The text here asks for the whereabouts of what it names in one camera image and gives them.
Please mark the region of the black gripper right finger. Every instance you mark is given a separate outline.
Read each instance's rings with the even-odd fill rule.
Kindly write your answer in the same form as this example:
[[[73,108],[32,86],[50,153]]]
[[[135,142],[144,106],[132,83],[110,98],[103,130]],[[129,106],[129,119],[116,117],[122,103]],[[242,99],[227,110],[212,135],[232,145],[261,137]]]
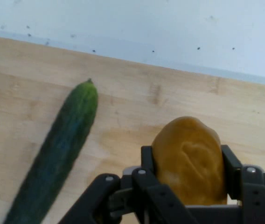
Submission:
[[[265,171],[242,164],[228,145],[221,145],[221,151],[227,193],[241,202],[242,223],[265,224]]]

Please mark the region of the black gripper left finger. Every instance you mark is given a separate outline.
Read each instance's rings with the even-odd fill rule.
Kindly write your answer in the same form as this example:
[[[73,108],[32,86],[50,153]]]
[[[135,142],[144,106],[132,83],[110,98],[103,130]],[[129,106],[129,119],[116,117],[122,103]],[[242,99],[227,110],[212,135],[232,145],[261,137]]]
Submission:
[[[134,213],[141,224],[187,224],[189,212],[154,176],[151,146],[141,148],[141,166],[130,174],[98,175],[60,220],[61,224],[119,224]]]

